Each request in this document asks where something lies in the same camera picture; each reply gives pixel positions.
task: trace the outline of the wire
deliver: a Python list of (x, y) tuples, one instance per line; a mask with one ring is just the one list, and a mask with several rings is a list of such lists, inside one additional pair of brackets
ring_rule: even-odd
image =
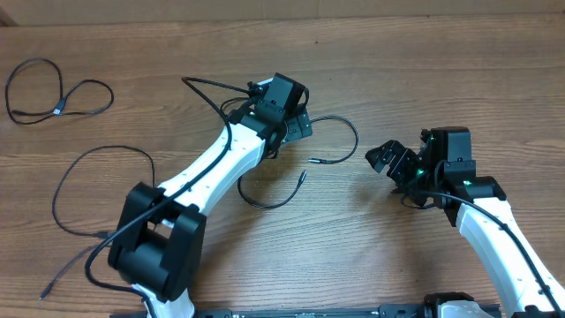
[(84, 158), (88, 154), (92, 154), (94, 151), (98, 151), (98, 150), (102, 150), (102, 149), (110, 149), (110, 148), (128, 149), (128, 150), (131, 150), (131, 151), (141, 153), (142, 155), (146, 156), (149, 159), (149, 162), (151, 163), (152, 185), (153, 185), (153, 187), (156, 187), (156, 184), (155, 184), (155, 166), (154, 166), (153, 158), (151, 158), (151, 155), (149, 155), (145, 151), (138, 149), (138, 148), (135, 148), (135, 147), (123, 146), (123, 145), (109, 145), (109, 146), (100, 146), (100, 147), (92, 148), (92, 149), (88, 150), (87, 152), (85, 152), (84, 154), (80, 155), (77, 159), (75, 159), (75, 161), (73, 163), (71, 163), (71, 166), (67, 169), (67, 171), (64, 172), (63, 178), (59, 182), (59, 185), (56, 187), (55, 194), (53, 194), (53, 201), (51, 202), (51, 214), (53, 215), (53, 219), (55, 220), (55, 223), (63, 231), (66, 231), (67, 233), (70, 233), (72, 235), (78, 235), (78, 236), (82, 236), (82, 237), (95, 237), (95, 238), (99, 238), (99, 239), (105, 239), (105, 238), (108, 237), (109, 231), (98, 231), (98, 232), (95, 232), (95, 233), (85, 233), (85, 232), (75, 231), (75, 230), (71, 230), (71, 229), (67, 228), (66, 226), (64, 226), (59, 221), (59, 218), (57, 217), (56, 203), (57, 203), (57, 196), (59, 195), (59, 192), (61, 191), (61, 187), (63, 186), (63, 182), (66, 180), (66, 178), (69, 175), (69, 173), (71, 172), (72, 168), (74, 168), (74, 166), (77, 163), (79, 163), (80, 159)]
[(98, 254), (100, 253), (100, 251), (104, 247), (108, 246), (112, 241), (114, 241), (114, 239), (116, 239), (117, 237), (122, 235), (125, 231), (127, 231), (134, 224), (146, 222), (147, 219), (149, 217), (151, 217), (152, 215), (154, 215), (157, 211), (159, 211), (159, 209), (170, 204), (173, 200), (176, 199), (176, 197), (178, 197), (182, 193), (188, 191), (202, 177), (204, 177), (207, 173), (209, 173), (225, 157), (226, 153), (230, 150), (232, 132), (231, 132), (230, 122), (228, 121), (228, 118), (223, 114), (223, 112), (220, 110), (220, 108), (218, 108), (218, 106), (216, 106), (216, 104), (214, 102), (212, 102), (206, 95), (204, 95), (202, 92), (200, 92), (198, 90), (198, 88), (196, 88), (191, 83), (191, 81), (202, 82), (202, 83), (211, 84), (211, 85), (216, 85), (216, 84), (220, 84), (220, 83), (212, 84), (210, 81), (205, 81), (203, 79), (188, 78), (188, 77), (183, 77), (182, 81), (190, 89), (192, 89), (192, 91), (194, 91), (194, 93), (196, 93), (204, 101), (206, 101), (212, 107), (212, 109), (214, 109), (215, 112), (218, 113), (220, 118), (223, 120), (223, 123), (225, 124), (226, 130), (228, 132), (228, 141), (226, 142), (225, 147), (223, 148), (222, 152), (204, 170), (202, 170), (196, 177), (194, 177), (191, 181), (187, 182), (185, 185), (183, 185), (180, 189), (178, 189), (171, 196), (163, 199), (161, 202), (157, 203), (156, 205), (154, 205), (153, 207), (151, 207), (147, 211), (143, 212), (142, 214), (140, 214), (139, 216), (137, 216), (136, 218), (131, 220), (129, 223), (127, 223), (124, 226), (122, 226), (121, 228), (117, 229), (114, 233), (110, 234), (106, 239), (104, 239), (94, 249), (94, 251), (92, 251), (92, 253), (90, 255), (88, 255), (87, 261), (85, 262), (85, 275), (87, 276), (87, 279), (90, 283), (92, 283), (96, 286), (99, 286), (101, 288), (106, 288), (106, 289), (110, 289), (110, 290), (113, 290), (113, 291), (130, 292), (130, 293), (139, 295), (142, 298), (142, 300), (145, 302), (145, 304), (147, 306), (147, 310), (148, 310), (149, 314), (151, 315), (151, 317), (153, 317), (153, 318), (157, 318), (155, 313), (154, 313), (153, 304), (151, 303), (151, 301), (149, 301), (149, 297), (143, 291), (138, 291), (138, 290), (133, 289), (131, 287), (123, 287), (123, 286), (118, 286), (118, 285), (114, 285), (114, 284), (103, 283), (103, 282), (97, 280), (96, 278), (94, 278), (94, 276), (92, 275), (91, 266), (92, 266), (92, 263), (94, 262), (94, 260), (96, 259), (96, 256), (98, 256)]
[(222, 103), (222, 105), (220, 105), (220, 110), (225, 114), (225, 109), (228, 108), (228, 106), (230, 106), (232, 103), (235, 102), (242, 102), (242, 101), (248, 101), (249, 97), (234, 97), (234, 98), (230, 98), (229, 100), (225, 101)]
[(404, 205), (406, 208), (414, 208), (414, 209), (429, 209), (429, 208), (435, 208), (435, 204), (430, 203), (426, 206), (420, 207), (417, 205), (408, 205), (405, 203), (406, 198), (408, 198), (408, 194), (405, 194), (402, 199), (400, 199), (400, 204)]
[(61, 279), (61, 277), (63, 277), (64, 274), (66, 274), (67, 271), (69, 271), (69, 269), (71, 269), (72, 266), (77, 261), (79, 261), (88, 252), (92, 251), (96, 246), (97, 246), (97, 244), (85, 248), (84, 250), (80, 251), (77, 255), (75, 255), (69, 262), (67, 262), (67, 264), (64, 265), (64, 267), (61, 270), (59, 270), (58, 273), (56, 273), (55, 277), (53, 277), (51, 282), (49, 282), (47, 287), (45, 287), (45, 289), (41, 292), (41, 296), (39, 297), (39, 300), (46, 298), (47, 295), (49, 295), (49, 293), (53, 289), (53, 286), (55, 286), (55, 284), (58, 282), (58, 280)]
[(446, 193), (437, 193), (437, 192), (432, 192), (432, 191), (417, 191), (417, 193), (426, 195), (428, 197), (443, 197), (443, 198), (447, 198), (447, 199), (451, 199), (451, 200), (454, 200), (454, 201), (461, 202), (462, 204), (466, 204), (466, 205), (470, 206), (471, 208), (476, 209), (478, 212), (482, 213), (483, 215), (488, 217), (491, 221), (495, 222), (498, 226), (500, 226), (501, 229), (503, 229), (510, 236), (512, 241), (514, 241), (514, 244), (516, 244), (516, 247), (520, 251), (520, 254), (522, 254), (524, 260), (528, 264), (528, 267), (530, 268), (531, 273), (536, 278), (536, 280), (539, 284), (539, 287), (541, 288), (541, 291), (544, 292), (544, 294), (547, 297), (547, 300), (552, 305), (552, 307), (555, 309), (555, 312), (558, 314), (558, 316), (560, 318), (563, 318), (563, 312), (559, 308), (559, 304), (555, 300), (554, 295), (551, 293), (549, 286), (546, 285), (546, 283), (544, 283), (542, 276), (539, 274), (538, 269), (536, 269), (536, 266), (534, 265), (533, 261), (531, 260), (531, 257), (528, 255), (528, 252), (524, 248), (524, 245), (522, 245), (522, 242), (520, 241), (520, 239), (516, 236), (516, 234), (514, 234), (514, 232), (509, 228), (509, 226), (506, 223), (499, 220), (496, 216), (493, 216), (491, 213), (489, 213), (485, 209), (481, 208), (477, 204), (472, 203), (470, 201), (467, 201), (465, 199), (458, 198), (455, 195), (446, 194)]
[(243, 176), (239, 177), (239, 179), (237, 180), (237, 190), (239, 191), (239, 195), (241, 196), (241, 198), (245, 202), (254, 206), (255, 208), (265, 208), (265, 209), (279, 208), (279, 207), (282, 207), (283, 205), (289, 203), (289, 201), (292, 200), (292, 198), (294, 198), (294, 196), (298, 192), (298, 189), (300, 189), (300, 186), (304, 183), (304, 180), (306, 179), (306, 175), (307, 175), (306, 170), (303, 170), (302, 173), (300, 174), (300, 178), (298, 179), (297, 187), (294, 189), (292, 194), (285, 201), (283, 201), (281, 203), (273, 204), (273, 205), (270, 205), (270, 206), (268, 206), (266, 204), (259, 203), (259, 202), (255, 201), (254, 199), (249, 198), (247, 195), (244, 194), (244, 192), (241, 189), (241, 178)]
[(227, 84), (219, 83), (219, 82), (216, 82), (216, 81), (213, 81), (213, 80), (208, 80), (208, 79), (199, 79), (199, 78), (194, 78), (194, 77), (183, 77), (182, 81), (186, 85), (189, 85), (189, 84), (187, 84), (187, 82), (193, 81), (193, 82), (204, 83), (204, 84), (208, 84), (208, 85), (213, 85), (213, 86), (217, 86), (217, 87), (235, 90), (236, 92), (240, 92), (240, 93), (244, 93), (244, 94), (248, 94), (248, 95), (250, 95), (252, 93), (250, 90), (247, 90), (247, 89), (243, 89), (243, 88), (240, 88), (240, 87), (234, 87), (232, 85), (227, 85)]
[[(336, 120), (341, 120), (343, 121), (345, 124), (347, 124), (351, 130), (353, 131), (353, 133), (355, 134), (355, 145), (353, 146), (353, 149), (351, 150), (351, 152), (349, 152), (345, 157), (341, 158), (341, 159), (337, 159), (337, 160), (328, 160), (328, 159), (319, 159), (319, 158), (309, 158), (308, 162), (309, 163), (317, 163), (317, 164), (336, 164), (336, 163), (342, 163), (345, 160), (349, 159), (353, 154), (355, 154), (355, 151), (357, 150), (357, 146), (359, 143), (359, 134), (357, 131), (357, 128), (355, 127), (355, 125), (353, 123), (351, 123), (351, 121), (345, 117), (342, 116), (338, 116), (338, 115), (328, 115), (328, 116), (324, 116), (324, 117), (318, 117), (315, 119), (312, 119), (310, 121), (310, 124), (313, 124), (315, 122), (319, 122), (322, 120), (329, 120), (329, 119), (336, 119)], [(278, 150), (276, 151), (276, 153), (274, 153), (274, 157), (273, 159), (276, 158), (276, 155), (278, 155)], [(266, 205), (266, 204), (262, 204), (259, 203), (253, 199), (251, 199), (249, 196), (247, 196), (243, 189), (241, 188), (241, 179), (243, 176), (241, 176), (238, 180), (237, 180), (237, 191), (239, 192), (239, 196), (241, 196), (241, 198), (249, 203), (250, 205), (254, 206), (255, 208), (266, 208), (266, 209), (271, 209), (271, 208), (279, 208), (285, 204), (287, 204), (290, 200), (292, 200), (292, 198), (294, 197), (294, 195), (298, 192), (298, 189), (300, 188), (300, 186), (302, 185), (302, 183), (304, 182), (304, 179), (306, 178), (306, 170), (304, 170), (302, 172), (302, 174), (300, 175), (300, 178), (298, 179), (298, 184), (297, 187), (294, 189), (294, 192), (290, 195), (290, 197), (288, 197), (286, 200), (284, 200), (281, 203), (277, 203), (277, 204), (273, 204), (273, 205)]]
[[(10, 88), (10, 84), (13, 81), (14, 77), (16, 76), (16, 73), (25, 65), (30, 64), (32, 62), (45, 62), (51, 66), (53, 66), (53, 68), (55, 68), (56, 73), (59, 77), (59, 101), (57, 102), (56, 106), (54, 108), (52, 108), (51, 110), (46, 110), (43, 112), (25, 112), (22, 110), (11, 110), (10, 109), (10, 103), (9, 103), (9, 97), (8, 97), (8, 92), (9, 92), (9, 88)], [(97, 109), (97, 110), (89, 110), (89, 111), (71, 111), (71, 112), (63, 112), (63, 109), (67, 103), (67, 100), (69, 99), (69, 96), (71, 96), (71, 94), (80, 86), (82, 86), (85, 83), (94, 83), (94, 84), (99, 84), (102, 85), (103, 87), (106, 87), (109, 91), (110, 94), (110, 100), (109, 103), (106, 104), (105, 106)], [(63, 96), (63, 76), (61, 75), (61, 70), (59, 70), (58, 66), (49, 61), (46, 58), (42, 58), (42, 57), (36, 57), (36, 58), (30, 58), (24, 62), (22, 62), (21, 64), (19, 64), (18, 66), (16, 66), (16, 68), (11, 72), (10, 76), (8, 77), (8, 80), (6, 81), (6, 87), (5, 87), (5, 100), (6, 100), (6, 110), (8, 111), (8, 116), (10, 117), (11, 121), (13, 121), (16, 124), (19, 125), (33, 125), (33, 124), (37, 124), (40, 123), (44, 120), (47, 120), (51, 117), (57, 117), (57, 116), (66, 116), (66, 115), (95, 115), (95, 114), (100, 114), (101, 112), (107, 110), (112, 103), (114, 102), (114, 92), (112, 91), (112, 88), (110, 88), (106, 83), (101, 82), (97, 79), (83, 79), (82, 81), (79, 82), (79, 84), (75, 85), (73, 88), (71, 88), (71, 90), (65, 95)], [(37, 120), (33, 120), (33, 121), (20, 121), (18, 119), (16, 119), (14, 116), (24, 116), (24, 117), (38, 117), (38, 116), (43, 116), (40, 119)]]
[(440, 167), (446, 162), (447, 160), (445, 159), (439, 160), (438, 164), (435, 165), (435, 169), (433, 170), (433, 186), (435, 186), (436, 189), (440, 188), (438, 184), (438, 175), (440, 174)]
[(346, 161), (347, 159), (349, 159), (353, 154), (355, 154), (355, 151), (357, 150), (357, 146), (359, 144), (359, 133), (357, 131), (357, 128), (355, 128), (355, 125), (353, 123), (351, 123), (351, 121), (349, 119), (347, 119), (346, 117), (338, 116), (338, 115), (328, 115), (328, 116), (318, 117), (318, 118), (312, 119), (310, 121), (310, 124), (313, 124), (313, 123), (316, 123), (316, 122), (319, 122), (319, 121), (322, 121), (322, 120), (329, 120), (329, 119), (341, 120), (345, 124), (347, 124), (351, 128), (353, 133), (355, 134), (355, 145), (353, 146), (353, 149), (351, 150), (351, 152), (349, 152), (345, 157), (343, 157), (341, 159), (328, 160), (328, 159), (309, 158), (308, 162), (310, 162), (310, 163), (321, 163), (321, 164), (342, 163), (342, 162)]

